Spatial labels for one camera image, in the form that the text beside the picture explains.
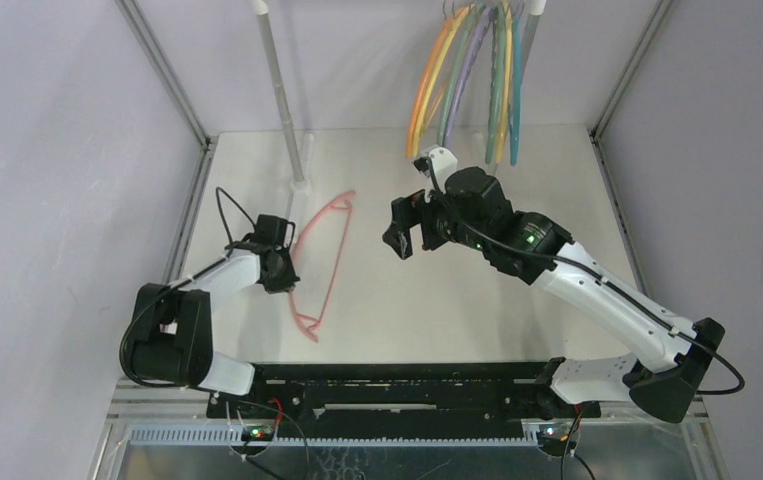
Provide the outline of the blue wavy hanger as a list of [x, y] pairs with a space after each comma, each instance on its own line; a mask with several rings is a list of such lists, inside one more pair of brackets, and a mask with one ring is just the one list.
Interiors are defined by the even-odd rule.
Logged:
[[512, 54], [513, 56], [512, 56], [512, 77], [511, 77], [511, 108], [510, 108], [510, 120], [509, 120], [510, 122], [509, 164], [511, 166], [516, 166], [518, 162], [521, 123], [522, 123], [521, 87], [522, 87], [522, 78], [523, 78], [523, 73], [522, 73], [523, 24], [522, 24], [521, 17], [522, 17], [522, 11], [519, 11], [514, 16], [513, 23], [512, 23], [512, 27], [513, 27]]

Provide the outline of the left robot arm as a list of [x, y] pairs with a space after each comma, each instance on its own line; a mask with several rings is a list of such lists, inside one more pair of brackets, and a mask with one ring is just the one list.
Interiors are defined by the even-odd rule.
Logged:
[[229, 394], [243, 415], [262, 414], [270, 392], [254, 380], [253, 364], [215, 349], [213, 315], [250, 287], [270, 295], [294, 289], [299, 281], [290, 252], [295, 228], [288, 219], [260, 215], [251, 232], [229, 242], [198, 272], [169, 284], [143, 285], [119, 347], [127, 378], [150, 388]]

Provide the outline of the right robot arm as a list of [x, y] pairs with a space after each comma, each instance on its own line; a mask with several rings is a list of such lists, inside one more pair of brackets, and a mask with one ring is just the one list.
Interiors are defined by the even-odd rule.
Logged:
[[391, 203], [382, 235], [401, 258], [422, 248], [458, 244], [478, 251], [498, 272], [572, 305], [607, 331], [627, 354], [599, 360], [550, 360], [535, 388], [536, 406], [549, 416], [589, 402], [632, 402], [652, 417], [681, 422], [713, 361], [724, 327], [712, 318], [672, 313], [613, 275], [549, 217], [519, 211], [500, 182], [479, 167], [456, 171], [440, 184], [424, 165], [429, 186]]

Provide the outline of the green wavy hanger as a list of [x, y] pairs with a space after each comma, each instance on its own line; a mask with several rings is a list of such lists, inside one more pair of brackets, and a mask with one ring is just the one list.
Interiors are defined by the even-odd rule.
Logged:
[[505, 113], [505, 73], [507, 45], [507, 13], [506, 2], [493, 8], [491, 12], [492, 50], [491, 50], [491, 85], [488, 117], [488, 135], [484, 161], [493, 164], [497, 158], [498, 142], [503, 132]]

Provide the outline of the purple wavy hanger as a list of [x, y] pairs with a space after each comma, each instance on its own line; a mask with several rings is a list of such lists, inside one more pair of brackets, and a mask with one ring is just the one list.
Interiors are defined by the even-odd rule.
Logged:
[[451, 131], [455, 124], [455, 119], [459, 111], [461, 98], [466, 88], [466, 84], [471, 75], [471, 71], [475, 60], [481, 50], [486, 33], [491, 25], [493, 16], [492, 8], [482, 6], [478, 11], [478, 20], [474, 23], [470, 29], [470, 35], [468, 36], [468, 43], [466, 45], [465, 54], [462, 59], [461, 68], [458, 72], [458, 77], [455, 83], [455, 88], [452, 93], [448, 115], [446, 117], [446, 123], [442, 131], [443, 140], [442, 145], [450, 148]]

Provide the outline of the orange plain hanger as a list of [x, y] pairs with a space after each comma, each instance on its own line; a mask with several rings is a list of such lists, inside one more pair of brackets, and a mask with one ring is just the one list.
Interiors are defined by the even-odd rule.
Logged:
[[470, 11], [470, 6], [454, 9], [443, 20], [433, 42], [420, 75], [410, 111], [405, 136], [405, 154], [407, 157], [416, 155], [421, 139], [436, 116], [442, 96], [448, 89], [448, 81], [441, 81], [440, 75], [448, 51], [462, 28], [462, 24], [469, 17]]

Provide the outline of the pink plain hanger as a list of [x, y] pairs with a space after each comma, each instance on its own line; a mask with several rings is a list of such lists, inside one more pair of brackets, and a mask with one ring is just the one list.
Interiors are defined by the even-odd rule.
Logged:
[[332, 267], [331, 277], [327, 285], [325, 297], [320, 307], [319, 315], [314, 317], [311, 315], [301, 313], [296, 304], [295, 293], [290, 292], [288, 294], [288, 305], [289, 305], [290, 314], [293, 319], [293, 322], [295, 323], [300, 333], [313, 343], [319, 342], [317, 330], [323, 324], [324, 317], [327, 312], [328, 305], [329, 305], [329, 302], [335, 287], [335, 283], [339, 273], [340, 262], [341, 262], [343, 250], [345, 247], [345, 242], [348, 237], [351, 219], [354, 212], [353, 200], [355, 196], [356, 196], [355, 190], [348, 190], [338, 195], [337, 197], [333, 198], [332, 200], [330, 200], [320, 210], [318, 210], [317, 213], [311, 218], [311, 220], [307, 223], [307, 225], [303, 228], [303, 230], [299, 234], [298, 239], [292, 245], [292, 249], [291, 249], [292, 260], [296, 261], [299, 258], [300, 253], [304, 247], [304, 244], [309, 239], [313, 229], [326, 214], [337, 211], [337, 212], [343, 212], [346, 215], [343, 232], [340, 237], [338, 249], [337, 249], [333, 267]]

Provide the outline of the yellow wavy hanger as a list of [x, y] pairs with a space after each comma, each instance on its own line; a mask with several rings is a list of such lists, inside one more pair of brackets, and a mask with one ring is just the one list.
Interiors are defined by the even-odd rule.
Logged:
[[505, 140], [509, 130], [509, 102], [511, 99], [510, 87], [512, 79], [512, 57], [513, 57], [513, 13], [507, 1], [502, 2], [503, 21], [504, 21], [504, 57], [503, 57], [503, 83], [501, 97], [501, 114], [498, 136], [495, 144], [494, 161], [499, 164], [503, 158]]

